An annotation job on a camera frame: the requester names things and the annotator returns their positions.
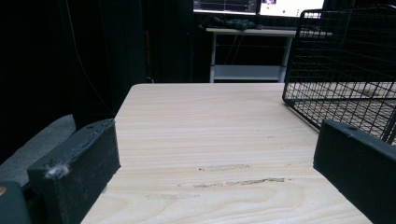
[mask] wire grid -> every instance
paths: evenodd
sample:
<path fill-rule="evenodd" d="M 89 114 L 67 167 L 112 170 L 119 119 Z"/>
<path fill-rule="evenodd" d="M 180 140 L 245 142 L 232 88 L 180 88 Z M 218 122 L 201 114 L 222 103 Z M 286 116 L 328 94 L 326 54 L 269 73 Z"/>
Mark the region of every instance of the wire grid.
<path fill-rule="evenodd" d="M 351 124 L 396 145 L 396 9 L 306 10 L 283 100 L 311 124 Z"/>

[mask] wood grain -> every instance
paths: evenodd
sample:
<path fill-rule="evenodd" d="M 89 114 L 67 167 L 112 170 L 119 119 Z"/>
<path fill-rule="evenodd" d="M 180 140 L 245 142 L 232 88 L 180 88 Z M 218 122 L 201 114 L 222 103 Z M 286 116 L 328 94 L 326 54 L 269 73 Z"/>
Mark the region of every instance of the wood grain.
<path fill-rule="evenodd" d="M 370 223 L 312 168 L 318 131 L 283 84 L 134 86 L 121 168 L 84 223 Z"/>

